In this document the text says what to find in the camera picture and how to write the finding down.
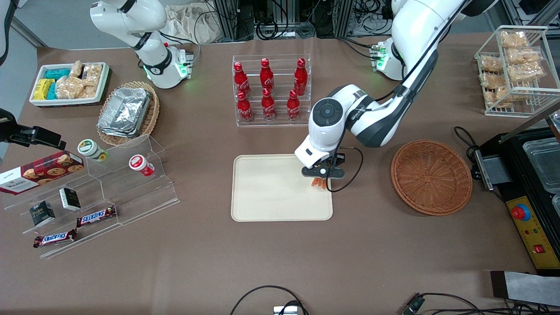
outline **aluminum foil container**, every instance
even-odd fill
[[[150,103],[150,92],[121,87],[113,93],[97,128],[106,135],[133,138],[140,133]]]

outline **snickers bar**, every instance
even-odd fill
[[[76,229],[65,233],[58,233],[45,237],[36,237],[33,241],[33,247],[39,248],[51,244],[62,244],[67,242],[74,242],[77,239],[78,233]]]
[[[79,217],[78,219],[76,219],[78,221],[76,227],[79,228],[80,226],[84,226],[86,224],[90,224],[114,215],[116,215],[115,206],[111,206],[90,215],[86,215],[85,217]]]

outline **walkers cookie box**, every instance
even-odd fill
[[[0,174],[0,191],[19,194],[82,169],[82,159],[61,151]]]

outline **wicker basket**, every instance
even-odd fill
[[[144,121],[142,122],[142,128],[140,129],[140,134],[138,136],[141,135],[149,135],[150,133],[152,133],[153,128],[156,126],[156,121],[157,121],[157,116],[160,113],[160,101],[157,98],[156,92],[153,90],[153,88],[149,85],[146,84],[144,82],[129,82],[129,83],[125,83],[119,87],[117,87],[117,89],[121,88],[121,87],[130,87],[131,89],[145,89],[147,91],[150,92],[151,94],[151,98],[150,98],[150,102],[148,103],[148,111],[146,111],[146,116],[144,116]],[[113,93],[115,93],[116,89],[113,90],[113,92],[111,92],[111,94],[109,95],[109,97],[107,97],[107,99],[105,100],[105,103],[103,104],[103,107],[101,108],[101,113],[99,114],[99,117],[101,117],[101,115],[103,115],[103,112],[105,111],[105,108],[107,107],[107,103],[109,102],[109,100],[111,99],[111,97],[113,96]],[[103,140],[104,143],[108,143],[110,145],[113,146],[117,146],[120,144],[123,144],[129,140],[132,140],[134,138],[125,138],[125,137],[116,137],[116,136],[109,136],[106,135],[104,133],[102,133],[99,129],[97,130],[97,133],[99,134],[99,137]]]
[[[431,140],[401,147],[391,163],[391,179],[409,206],[429,215],[461,210],[473,190],[465,161],[448,146]]]

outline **brown table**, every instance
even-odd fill
[[[249,289],[294,290],[311,314],[394,314],[415,292],[461,295],[479,306],[492,299],[489,270],[533,271],[507,209],[474,183],[468,205],[447,217],[421,215],[396,194],[389,165],[403,144],[422,138],[464,156],[452,128],[483,143],[522,121],[486,117],[473,55],[488,34],[449,35],[438,64],[395,137],[365,149],[355,182],[333,195],[328,221],[237,223],[230,216],[231,174],[241,154],[293,152],[300,128],[239,129],[231,102],[231,58],[237,54],[311,53],[314,101],[356,84],[374,97],[395,82],[373,73],[366,58],[336,40],[254,40],[205,45],[193,79],[157,90],[161,112],[153,137],[167,150],[166,172],[181,202],[50,260],[40,260],[18,215],[0,211],[0,285],[4,314],[227,314]],[[367,39],[377,42],[378,39]],[[104,61],[109,89],[147,81],[131,49],[39,49],[39,65]],[[98,138],[99,106],[39,109],[26,102],[19,120],[63,135],[68,148]],[[347,136],[343,145],[358,145]],[[52,153],[11,145],[3,169]],[[349,153],[348,172],[358,156]],[[288,295],[255,293],[238,314],[271,314]],[[429,307],[463,307],[432,298]]]

